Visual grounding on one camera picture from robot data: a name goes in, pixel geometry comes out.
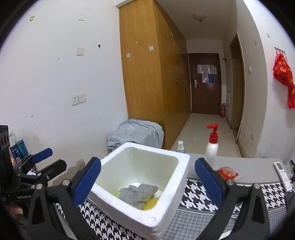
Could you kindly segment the person's left hand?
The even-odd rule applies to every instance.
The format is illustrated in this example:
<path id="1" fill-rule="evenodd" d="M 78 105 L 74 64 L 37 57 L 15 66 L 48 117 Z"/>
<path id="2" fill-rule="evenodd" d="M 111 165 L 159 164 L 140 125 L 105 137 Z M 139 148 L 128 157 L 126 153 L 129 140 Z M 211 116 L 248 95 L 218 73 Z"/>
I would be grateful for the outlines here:
<path id="1" fill-rule="evenodd" d="M 10 226 L 12 227 L 18 227 L 20 229 L 25 229 L 27 227 L 27 219 L 24 216 L 23 209 L 14 204 L 10 203 L 5 206 L 5 209 L 8 212 L 8 221 Z"/>

